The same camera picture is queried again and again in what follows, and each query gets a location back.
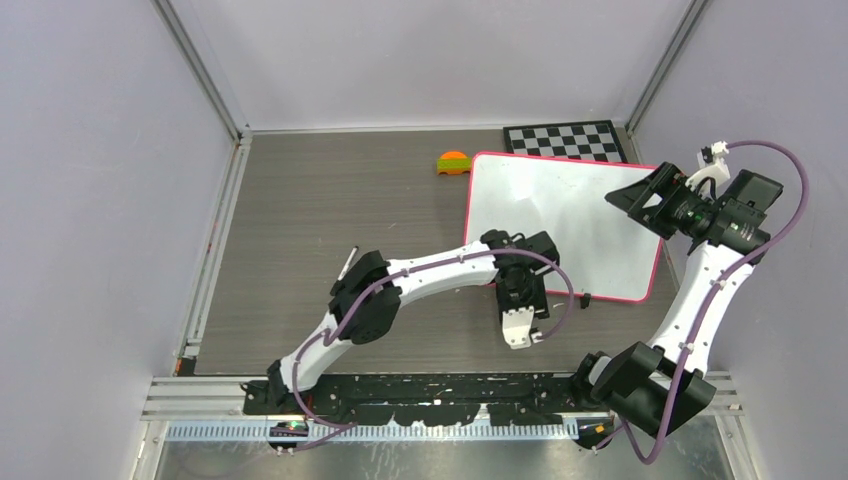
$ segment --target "orange toy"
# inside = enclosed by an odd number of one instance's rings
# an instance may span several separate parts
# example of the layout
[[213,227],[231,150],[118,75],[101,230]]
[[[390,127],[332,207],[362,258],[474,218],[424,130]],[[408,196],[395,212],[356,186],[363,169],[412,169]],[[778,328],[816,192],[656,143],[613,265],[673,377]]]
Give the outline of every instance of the orange toy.
[[456,150],[445,152],[436,162],[436,172],[439,175],[461,175],[471,171],[471,159]]

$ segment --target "metal frame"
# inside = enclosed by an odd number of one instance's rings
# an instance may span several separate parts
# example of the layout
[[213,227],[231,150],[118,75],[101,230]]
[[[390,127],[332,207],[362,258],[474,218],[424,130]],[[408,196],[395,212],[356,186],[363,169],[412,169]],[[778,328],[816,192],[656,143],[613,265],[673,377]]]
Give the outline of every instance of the metal frame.
[[683,15],[683,19],[677,26],[677,30],[675,30],[674,35],[671,37],[671,42],[666,48],[665,53],[663,53],[660,62],[654,69],[654,73],[651,74],[651,79],[648,80],[645,90],[642,91],[639,101],[636,102],[636,107],[633,109],[633,113],[630,114],[630,118],[625,124],[627,135],[629,137],[633,137],[635,134],[636,129],[639,127],[639,123],[645,116],[645,112],[654,101],[657,91],[659,91],[668,76],[671,67],[679,57],[680,52],[683,51],[683,48],[686,46],[692,32],[694,32],[695,28],[698,26],[701,15],[711,3],[712,0],[692,0],[689,2],[689,7],[686,9],[686,13]]
[[156,7],[156,11],[159,13],[159,16],[162,17],[162,22],[171,33],[171,36],[177,44],[177,48],[180,49],[188,67],[191,69],[191,72],[200,84],[201,90],[203,90],[203,93],[206,94],[206,97],[209,98],[209,101],[212,103],[215,113],[218,114],[218,117],[224,124],[224,128],[227,129],[227,133],[230,134],[233,140],[239,140],[244,129],[239,128],[236,124],[232,112],[227,107],[218,87],[212,80],[212,75],[209,74],[209,69],[206,68],[206,65],[204,65],[200,53],[198,52],[194,42],[192,42],[192,39],[189,37],[185,25],[180,19],[180,16],[177,14],[171,0],[151,0],[151,3],[154,7]]
[[[668,387],[670,380],[655,375],[657,381]],[[282,420],[303,420],[299,415],[245,416],[241,409],[244,391],[241,384],[264,379],[260,376],[231,377],[157,377],[153,379],[141,420],[146,425],[140,440],[133,480],[152,480],[161,456],[169,427],[206,428],[208,441],[235,442],[254,440],[264,442],[266,437],[256,430]],[[728,372],[710,372],[705,376],[718,392],[709,407],[699,415],[715,418],[727,457],[736,478],[760,478],[760,471],[751,455],[745,410],[739,401],[736,388]],[[598,412],[574,414],[575,417],[597,416]]]
[[178,357],[196,357],[200,353],[200,343],[203,339],[203,332],[206,330],[206,320],[209,316],[209,308],[212,305],[212,294],[218,281],[221,260],[224,258],[227,236],[230,232],[233,212],[236,208],[241,181],[244,177],[244,169],[250,155],[252,138],[252,135],[248,132],[241,139],[218,193],[218,208],[215,211],[215,220],[208,237],[206,255],[195,282],[192,305],[184,321],[186,328]]

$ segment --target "white bracket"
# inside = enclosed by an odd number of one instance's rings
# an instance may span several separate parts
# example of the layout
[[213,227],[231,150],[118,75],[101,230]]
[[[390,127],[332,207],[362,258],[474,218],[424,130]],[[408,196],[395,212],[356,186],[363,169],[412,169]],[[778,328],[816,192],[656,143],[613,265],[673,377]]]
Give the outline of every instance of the white bracket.
[[501,319],[503,320],[501,329],[509,348],[518,350],[533,345],[533,340],[530,338],[530,327],[533,325],[534,314],[533,307],[501,312]]

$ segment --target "white robotic arm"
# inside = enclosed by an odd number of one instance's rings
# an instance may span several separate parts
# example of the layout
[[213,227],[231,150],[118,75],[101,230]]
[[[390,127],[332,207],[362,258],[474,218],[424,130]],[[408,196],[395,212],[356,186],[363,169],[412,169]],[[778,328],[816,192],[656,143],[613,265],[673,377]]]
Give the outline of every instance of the white robotic arm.
[[[680,290],[674,298],[665,320],[659,330],[648,342],[652,348],[661,348],[663,355],[668,360],[677,362],[681,348],[687,348],[686,337],[692,329],[698,309],[712,288],[715,278],[742,258],[742,254],[730,248],[719,245],[713,246],[702,243],[689,255],[686,261],[686,273]],[[713,344],[713,337],[718,331],[718,326],[724,318],[724,312],[730,305],[730,300],[748,279],[754,266],[743,265],[739,270],[733,272],[730,279],[716,295],[707,310],[707,316],[698,330],[698,336],[692,347],[692,353],[686,361],[686,370],[694,372],[698,370],[707,373],[707,359]]]
[[[390,285],[386,286],[385,290],[391,289],[391,292],[388,293],[390,295],[396,294],[397,296],[396,298],[391,297],[391,301],[388,302],[389,304],[381,305],[381,307],[385,308],[381,308],[378,315],[385,317],[384,319],[387,319],[388,325],[383,322],[383,324],[376,327],[365,326],[369,319],[362,318],[359,322],[360,325],[358,325],[360,327],[358,334],[341,335],[328,345],[325,345],[322,341],[312,344],[303,352],[300,358],[297,373],[297,389],[299,391],[311,389],[327,368],[355,344],[374,341],[385,334],[394,318],[394,314],[400,308],[428,295],[434,295],[460,287],[482,286],[495,283],[498,305],[501,309],[500,315],[504,340],[512,349],[531,346],[534,341],[538,341],[538,335],[534,335],[531,332],[534,318],[547,317],[544,283],[541,278],[547,271],[535,268],[538,265],[531,265],[528,262],[517,262],[516,259],[509,258],[498,260],[495,255],[487,255],[487,252],[493,250],[495,247],[513,245],[530,248],[531,251],[533,249],[541,249],[551,261],[559,261],[556,249],[553,247],[553,242],[550,241],[550,238],[545,232],[541,232],[527,239],[521,235],[510,238],[506,232],[492,231],[483,235],[480,241],[472,242],[454,250],[415,259],[387,260],[385,262],[375,261],[373,255],[375,253],[379,255],[379,252],[369,252],[363,259],[360,259],[360,262],[357,262],[357,265],[353,266],[351,269],[351,278],[348,278],[348,272],[345,271],[347,270],[346,265],[345,270],[343,270],[342,275],[339,277],[337,285],[344,285],[345,282],[349,283],[351,285],[348,287],[353,287],[349,289],[357,295],[361,292],[361,287],[371,280],[385,276],[394,277]],[[441,266],[440,268],[426,270],[416,270],[415,268],[457,258],[465,259],[461,262]],[[363,263],[371,263],[376,265],[376,268],[370,268],[367,265],[360,267],[360,264]],[[363,271],[365,270],[367,270],[365,276],[368,279],[364,282],[357,280],[357,278],[363,276]],[[371,275],[371,272],[375,270],[379,273],[376,276]],[[350,295],[345,300],[345,288],[336,288],[334,286],[334,291],[337,299],[341,297],[342,300],[335,304],[331,302],[330,310],[324,314],[321,323],[307,338],[313,338],[315,335],[326,330],[335,331],[339,326],[343,313],[350,306]],[[275,362],[272,365],[273,369],[279,370],[282,383],[289,391],[294,389],[292,367],[302,348],[303,345],[293,353],[280,359],[279,363]]]

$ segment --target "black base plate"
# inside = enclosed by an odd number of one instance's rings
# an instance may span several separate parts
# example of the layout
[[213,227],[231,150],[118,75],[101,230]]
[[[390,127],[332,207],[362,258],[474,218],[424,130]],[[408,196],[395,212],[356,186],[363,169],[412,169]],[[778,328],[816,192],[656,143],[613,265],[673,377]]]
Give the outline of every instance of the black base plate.
[[[246,415],[303,413],[291,393],[281,406],[271,401],[267,381],[243,388]],[[465,425],[486,404],[493,426],[546,425],[562,423],[559,413],[586,411],[570,389],[567,374],[553,373],[324,375],[301,396],[316,415],[339,423]]]

